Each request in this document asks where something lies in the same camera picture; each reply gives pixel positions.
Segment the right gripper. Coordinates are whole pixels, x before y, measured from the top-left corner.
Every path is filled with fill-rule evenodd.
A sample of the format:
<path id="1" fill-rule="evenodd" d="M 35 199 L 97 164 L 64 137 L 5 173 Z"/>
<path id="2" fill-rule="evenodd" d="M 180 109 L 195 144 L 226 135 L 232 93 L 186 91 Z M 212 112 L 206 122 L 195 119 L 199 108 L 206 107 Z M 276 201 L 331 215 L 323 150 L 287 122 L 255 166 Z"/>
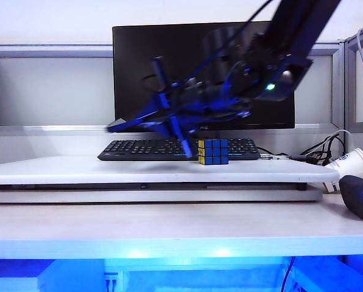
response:
<path id="1" fill-rule="evenodd" d="M 131 121 L 140 127 L 176 138 L 188 158 L 196 157 L 195 132 L 205 122 L 228 122 L 250 115 L 250 101 L 230 93 L 230 85 L 194 83 L 192 79 L 171 83 L 161 57 L 152 66 L 162 89 Z"/>

